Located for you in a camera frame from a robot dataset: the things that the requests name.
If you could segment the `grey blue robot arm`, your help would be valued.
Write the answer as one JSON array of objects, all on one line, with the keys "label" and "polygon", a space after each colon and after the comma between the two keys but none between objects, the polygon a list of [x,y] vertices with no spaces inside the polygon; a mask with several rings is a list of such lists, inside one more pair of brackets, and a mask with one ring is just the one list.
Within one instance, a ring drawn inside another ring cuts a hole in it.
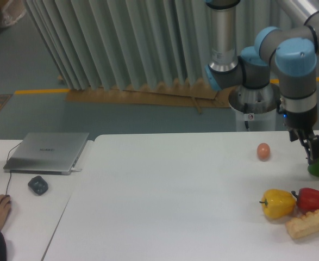
[{"label": "grey blue robot arm", "polygon": [[281,30],[267,27],[251,47],[248,61],[236,52],[237,1],[206,1],[211,12],[211,61],[205,67],[211,87],[222,90],[235,85],[261,89],[270,72],[279,79],[278,111],[291,141],[299,140],[309,164],[319,161],[319,135],[313,132],[317,121],[316,64],[319,55],[319,1],[279,1],[278,5],[297,23]]}]

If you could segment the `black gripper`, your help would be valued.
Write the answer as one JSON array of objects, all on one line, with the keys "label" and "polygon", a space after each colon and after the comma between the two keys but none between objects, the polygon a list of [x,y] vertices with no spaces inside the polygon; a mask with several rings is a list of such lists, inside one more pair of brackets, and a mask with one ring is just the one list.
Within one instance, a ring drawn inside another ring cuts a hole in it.
[{"label": "black gripper", "polygon": [[299,140],[307,154],[309,165],[319,160],[319,135],[314,134],[317,121],[317,98],[280,98],[277,112],[283,115],[290,141]]}]

